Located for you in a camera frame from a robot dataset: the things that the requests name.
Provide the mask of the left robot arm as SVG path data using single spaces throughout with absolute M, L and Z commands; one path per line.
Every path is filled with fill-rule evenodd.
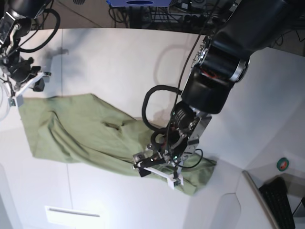
M 183 89 L 157 85 L 145 95 L 142 119 L 152 130 L 152 151 L 133 156 L 133 168 L 142 177 L 157 173 L 156 166 L 171 166 L 167 179 L 181 184 L 184 162 L 196 151 L 212 115 L 221 112 L 233 86 L 246 74 L 251 55 L 266 48 L 305 11 L 302 0 L 243 0 L 229 19 L 213 34 L 206 35 Z M 153 126 L 146 108 L 156 91 L 176 95 L 166 127 Z

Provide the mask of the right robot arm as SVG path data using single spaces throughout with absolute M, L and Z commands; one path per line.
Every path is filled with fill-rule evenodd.
M 53 8 L 51 0 L 7 0 L 0 3 L 0 81 L 8 89 L 9 97 L 17 97 L 25 90 L 31 88 L 35 92 L 44 90 L 46 77 L 41 66 L 34 65 L 32 57 L 24 59 L 21 53 L 34 53 L 45 47 L 57 33 L 61 18 Z M 46 21 L 49 15 L 55 17 L 55 27 L 50 36 L 42 44 L 32 49 L 24 49 L 22 37 L 28 35 L 34 25 L 35 32 L 44 26 L 38 23 L 42 16 Z

